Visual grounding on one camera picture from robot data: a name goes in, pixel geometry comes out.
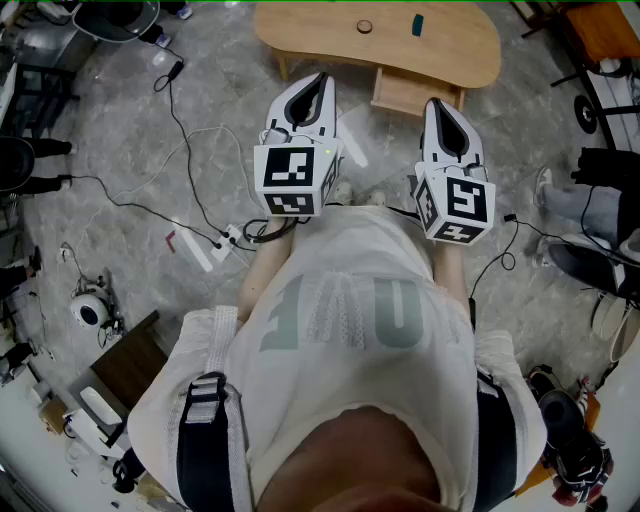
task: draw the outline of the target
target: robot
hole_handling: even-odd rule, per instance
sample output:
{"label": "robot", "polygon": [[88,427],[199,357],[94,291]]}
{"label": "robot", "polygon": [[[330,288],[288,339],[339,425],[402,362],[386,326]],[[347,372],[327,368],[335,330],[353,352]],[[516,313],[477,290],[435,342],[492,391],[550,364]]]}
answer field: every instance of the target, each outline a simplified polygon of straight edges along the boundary
{"label": "robot", "polygon": [[254,186],[271,217],[316,217],[339,172],[336,87],[326,73],[299,80],[269,107],[253,149]]}
{"label": "robot", "polygon": [[[267,216],[319,216],[339,173],[335,82],[326,73],[299,80],[269,108],[254,147],[254,186]],[[422,161],[415,166],[416,207],[426,237],[472,245],[493,227],[495,185],[482,142],[455,108],[425,107]]]}
{"label": "robot", "polygon": [[472,245],[491,230],[495,212],[482,142],[464,116],[440,99],[429,100],[424,117],[414,198],[425,235]]}

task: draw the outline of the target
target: black cable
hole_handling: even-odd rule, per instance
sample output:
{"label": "black cable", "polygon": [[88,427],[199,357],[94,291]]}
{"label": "black cable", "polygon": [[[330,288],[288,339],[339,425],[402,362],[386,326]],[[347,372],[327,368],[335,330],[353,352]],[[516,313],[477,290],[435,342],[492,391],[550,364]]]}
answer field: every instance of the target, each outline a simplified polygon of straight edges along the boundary
{"label": "black cable", "polygon": [[[485,272],[489,270],[489,267],[493,265],[496,261],[500,260],[500,264],[502,265],[502,268],[505,269],[507,272],[511,272],[516,267],[516,257],[513,255],[513,253],[509,252],[509,249],[511,248],[511,246],[513,245],[513,242],[515,242],[516,237],[518,236],[519,228],[520,228],[520,222],[516,220],[516,231],[515,233],[513,233],[513,236],[511,237],[511,241],[507,244],[507,247],[505,248],[504,251],[502,251],[495,258],[493,258],[489,263],[487,263],[484,269],[482,269],[482,272],[480,272],[480,275],[477,277],[476,282],[473,285],[473,290],[471,290],[471,295],[469,296],[469,299],[473,299],[473,294],[476,293],[476,287],[478,286],[478,282],[480,281],[480,279],[482,279],[482,276],[485,274]],[[513,265],[511,265],[510,267],[507,266],[507,264],[505,263],[504,258],[506,256],[511,256],[511,259],[513,260]]]}
{"label": "black cable", "polygon": [[80,263],[78,263],[78,258],[76,258],[76,252],[73,250],[73,247],[71,247],[68,242],[62,242],[62,244],[60,244],[60,248],[61,249],[68,249],[71,252],[71,256],[73,257],[73,261],[75,262],[76,267],[78,267],[78,274],[80,274],[81,278],[84,278],[85,280],[88,281],[87,276],[84,275],[84,272],[82,272],[82,269],[80,268]]}
{"label": "black cable", "polygon": [[[170,107],[169,110],[170,110],[170,113],[171,113],[171,117],[175,120],[175,122],[180,127],[180,132],[182,133],[182,138],[184,139],[184,143],[187,146],[187,175],[189,176],[189,183],[191,185],[191,191],[193,192],[193,197],[196,200],[196,203],[198,204],[198,206],[200,207],[200,211],[202,212],[202,217],[204,218],[204,221],[211,228],[213,228],[215,231],[217,231],[224,238],[229,239],[229,242],[234,247],[236,247],[238,249],[241,249],[243,251],[255,252],[254,249],[249,249],[247,247],[242,247],[241,245],[238,244],[237,240],[234,240],[233,238],[229,238],[229,233],[227,231],[223,231],[220,228],[218,228],[217,226],[214,226],[209,221],[209,218],[207,217],[207,212],[206,212],[202,202],[200,201],[200,198],[198,197],[198,192],[196,191],[196,184],[195,184],[195,182],[193,180],[193,174],[191,172],[191,157],[192,157],[191,144],[189,143],[189,138],[187,137],[187,132],[184,129],[184,126],[182,125],[182,123],[180,122],[180,120],[178,119],[178,117],[176,116],[176,114],[174,112],[173,86],[171,84],[175,80],[176,76],[178,76],[178,74],[180,73],[180,71],[182,70],[183,67],[184,67],[184,65],[182,63],[180,63],[180,62],[177,62],[176,64],[174,64],[173,68],[171,69],[171,71],[169,71],[169,73],[167,75],[163,75],[163,76],[159,77],[155,81],[155,83],[153,85],[153,90],[155,92],[160,92],[160,91],[164,90],[167,86],[169,86],[169,107]],[[158,82],[162,78],[165,78],[166,82],[162,87],[158,88],[157,87]]]}
{"label": "black cable", "polygon": [[[298,224],[306,224],[311,220],[311,217],[307,218],[305,221],[301,221],[298,217],[285,217],[284,224],[281,228],[277,229],[273,233],[269,233],[268,235],[264,234],[265,229],[267,228],[266,219],[253,219],[247,222],[242,228],[242,236],[252,244],[264,244],[267,242],[271,242],[272,240],[277,240],[278,238],[282,238],[284,235],[289,233],[293,228]],[[249,233],[249,227],[254,224],[262,223],[263,225],[258,229],[258,232],[255,235]]]}
{"label": "black cable", "polygon": [[582,215],[580,216],[580,227],[582,228],[582,232],[584,233],[584,236],[586,236],[589,240],[591,240],[592,243],[600,247],[600,249],[608,252],[609,254],[615,255],[616,258],[614,259],[614,261],[616,261],[617,263],[629,263],[631,265],[636,266],[638,262],[627,258],[624,254],[618,253],[617,250],[611,250],[611,249],[607,249],[606,247],[603,247],[600,243],[598,243],[597,240],[595,240],[593,237],[591,237],[591,235],[589,235],[589,233],[587,233],[587,230],[584,227],[584,217],[587,214],[587,209],[589,208],[589,204],[591,204],[591,196],[593,195],[593,191],[596,188],[596,186],[597,185],[593,185],[591,187],[591,190],[589,190],[589,197],[587,198],[587,204],[584,205],[584,210],[582,210]]}
{"label": "black cable", "polygon": [[158,213],[154,210],[152,210],[151,208],[148,208],[144,205],[138,204],[138,203],[117,203],[110,195],[109,192],[107,191],[107,187],[105,186],[104,182],[98,178],[97,176],[89,176],[89,175],[71,175],[72,178],[74,179],[91,179],[91,180],[96,180],[98,183],[100,183],[100,185],[102,186],[102,190],[104,191],[104,195],[107,196],[107,199],[109,201],[111,201],[115,206],[132,206],[135,208],[140,208],[141,210],[146,211],[147,213],[150,213],[151,215],[155,215],[156,217],[160,217],[163,220],[166,220],[167,222],[170,222],[171,224],[175,224],[177,226],[180,226],[181,228],[185,228],[188,229],[189,231],[194,232],[196,235],[201,236],[202,238],[204,238],[205,240],[208,240],[209,242],[211,242],[213,244],[213,246],[216,249],[220,249],[221,245],[214,241],[212,238],[208,237],[207,235],[205,235],[204,233],[201,233],[200,231],[198,231],[195,228],[192,228],[191,226],[187,226],[186,224],[181,224],[178,221],[175,220],[171,220],[170,218],[162,215],[161,213]]}
{"label": "black cable", "polygon": [[191,144],[189,144],[189,139],[187,138],[187,132],[185,131],[184,126],[182,126],[182,123],[176,117],[176,115],[175,115],[175,113],[173,111],[173,87],[171,86],[171,83],[173,82],[173,79],[168,77],[167,80],[168,80],[167,84],[169,85],[169,106],[170,106],[170,111],[171,111],[171,117],[173,117],[175,122],[178,123],[178,126],[180,127],[180,131],[182,132],[182,137],[184,139],[184,143],[187,145],[187,174],[189,176],[189,183],[191,183],[191,190],[193,192],[193,197],[196,200],[196,203],[198,204],[198,206],[200,207],[200,211],[202,212],[202,216],[204,217],[204,221],[211,228],[213,228],[215,231],[220,233],[220,235],[224,236],[225,238],[228,238],[229,237],[229,233],[226,233],[226,232],[222,231],[221,229],[219,229],[216,226],[214,226],[213,224],[211,224],[211,222],[209,222],[209,219],[207,217],[207,213],[206,213],[206,211],[204,209],[204,206],[202,205],[202,202],[200,201],[200,198],[198,197],[198,193],[196,192],[196,184],[193,181],[193,174],[191,173]]}
{"label": "black cable", "polygon": [[64,435],[67,436],[69,439],[76,439],[77,436],[72,436],[67,431],[67,429],[69,429],[71,432],[73,432],[73,429],[71,428],[69,423],[71,423],[71,416],[67,416],[67,419],[64,420],[64,425],[62,425],[62,431],[64,432]]}
{"label": "black cable", "polygon": [[100,347],[100,349],[103,349],[106,344],[107,344],[107,332],[105,331],[104,333],[104,341],[100,341],[100,332],[102,332],[102,327],[100,327],[98,329],[98,347]]}

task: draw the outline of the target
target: wooden table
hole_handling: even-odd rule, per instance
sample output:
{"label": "wooden table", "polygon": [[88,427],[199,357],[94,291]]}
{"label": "wooden table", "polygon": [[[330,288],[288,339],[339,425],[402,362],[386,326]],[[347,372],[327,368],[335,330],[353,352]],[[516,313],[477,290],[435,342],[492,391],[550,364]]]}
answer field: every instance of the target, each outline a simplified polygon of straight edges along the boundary
{"label": "wooden table", "polygon": [[[371,32],[358,31],[361,20]],[[289,58],[377,66],[371,104],[420,116],[434,96],[461,109],[465,89],[489,85],[500,71],[498,32],[468,3],[266,2],[254,23],[283,80]]]}

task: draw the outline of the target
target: white cable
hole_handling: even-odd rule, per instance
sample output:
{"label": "white cable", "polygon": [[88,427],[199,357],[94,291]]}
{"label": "white cable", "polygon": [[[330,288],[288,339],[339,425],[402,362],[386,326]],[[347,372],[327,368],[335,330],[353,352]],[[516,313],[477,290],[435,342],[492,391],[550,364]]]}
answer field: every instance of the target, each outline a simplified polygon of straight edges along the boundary
{"label": "white cable", "polygon": [[[262,211],[262,206],[253,198],[253,196],[251,195],[251,187],[249,186],[249,177],[247,175],[247,170],[244,167],[244,161],[242,158],[242,147],[240,146],[240,141],[238,140],[238,137],[236,137],[235,133],[233,133],[229,128],[227,128],[226,126],[213,126],[211,128],[200,128],[198,130],[193,130],[189,135],[187,135],[187,140],[191,138],[192,135],[196,134],[196,133],[200,133],[200,132],[208,132],[208,131],[214,131],[214,130],[223,130],[225,132],[227,132],[229,135],[231,135],[231,137],[233,138],[234,142],[236,143],[236,149],[238,150],[238,162],[240,163],[240,168],[242,169],[242,175],[244,177],[244,184],[247,190],[247,195],[249,196],[249,199],[251,200],[251,202],[260,210]],[[164,168],[166,167],[167,163],[169,162],[169,159],[173,156],[173,154],[178,151],[178,149],[180,149],[184,144],[186,143],[185,140],[183,140],[182,142],[180,142],[180,144],[178,144],[175,148],[173,148],[173,150],[171,151],[171,153],[169,153],[167,155],[167,158],[165,158],[164,162],[162,163],[162,165],[160,166],[160,169],[158,170],[158,172],[156,172],[153,177],[143,183],[142,185],[140,185],[139,187],[136,187],[132,190],[123,190],[122,192],[118,192],[114,197],[113,200],[115,201],[118,197],[120,197],[122,194],[135,194],[136,192],[138,192],[139,190],[142,190],[143,188],[145,188],[147,185],[150,185],[161,173],[162,171],[164,171]],[[78,254],[79,253],[79,249],[80,249],[80,245],[82,244],[82,242],[84,241],[84,238],[87,234],[87,230],[89,229],[89,227],[91,226],[91,223],[93,222],[93,219],[95,219],[101,212],[102,210],[104,210],[104,208],[107,206],[108,204],[105,204],[102,208],[100,208],[97,212],[95,212],[91,218],[89,219],[89,222],[87,222],[87,225],[83,228],[82,230],[82,236],[80,237],[80,240],[78,241],[78,243],[76,244],[76,248],[75,248],[75,253]]]}
{"label": "white cable", "polygon": [[236,258],[238,258],[245,267],[249,268],[249,264],[246,261],[244,261],[239,254],[236,254],[235,247],[231,247],[231,254],[233,254]]}

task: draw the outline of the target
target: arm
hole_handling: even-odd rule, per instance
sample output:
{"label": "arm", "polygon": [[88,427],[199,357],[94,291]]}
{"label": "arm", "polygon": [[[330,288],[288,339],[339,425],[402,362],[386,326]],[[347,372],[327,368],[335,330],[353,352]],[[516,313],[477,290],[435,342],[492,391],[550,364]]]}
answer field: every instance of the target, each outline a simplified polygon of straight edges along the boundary
{"label": "arm", "polygon": [[445,242],[436,243],[433,254],[433,279],[438,286],[446,288],[470,316],[469,297],[464,284],[462,247]]}
{"label": "arm", "polygon": [[[284,222],[284,217],[272,217],[267,223],[265,234],[280,229]],[[294,231],[292,229],[283,237],[260,244],[238,292],[238,320],[241,322],[249,320],[260,295],[289,258]]]}

